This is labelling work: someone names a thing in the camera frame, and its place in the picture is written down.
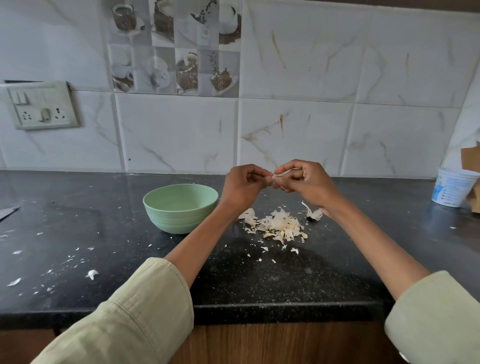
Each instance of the cardboard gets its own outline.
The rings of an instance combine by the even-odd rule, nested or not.
[[[460,153],[462,156],[462,168],[480,173],[480,142],[477,141],[477,146],[472,148],[461,149]],[[467,200],[472,207],[472,212],[480,213],[480,179],[473,185]]]

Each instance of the plastic container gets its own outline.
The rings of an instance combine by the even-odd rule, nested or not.
[[[480,173],[471,170],[439,168],[432,201],[444,206],[460,207]]]
[[[150,220],[171,234],[188,234],[212,213],[218,192],[201,184],[173,184],[150,191],[144,206]]]

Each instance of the person's right hand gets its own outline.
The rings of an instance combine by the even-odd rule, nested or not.
[[[274,174],[288,170],[282,177],[273,176],[273,188],[281,187],[287,193],[297,191],[311,204],[327,210],[343,200],[343,195],[320,163],[294,159],[278,167]]]

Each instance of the person's left hand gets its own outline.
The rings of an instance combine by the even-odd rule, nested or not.
[[[233,167],[225,177],[218,207],[238,217],[254,203],[261,189],[272,185],[273,173],[254,164]]]

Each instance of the countertop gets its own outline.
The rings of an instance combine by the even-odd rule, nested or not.
[[[86,316],[144,260],[165,256],[184,237],[151,223],[142,204],[148,191],[201,183],[221,193],[223,181],[220,175],[0,171],[0,209],[21,206],[0,222],[0,329],[67,327]],[[432,203],[432,181],[335,181],[428,269],[448,270],[480,299],[478,217]],[[247,234],[242,221],[227,229],[191,289],[196,324],[385,319],[394,300],[374,270],[329,218],[306,225],[300,202],[297,194],[269,188],[253,208],[259,217],[279,207],[297,216],[305,243],[281,250],[276,241]],[[91,269],[99,272],[94,280],[86,277]]]

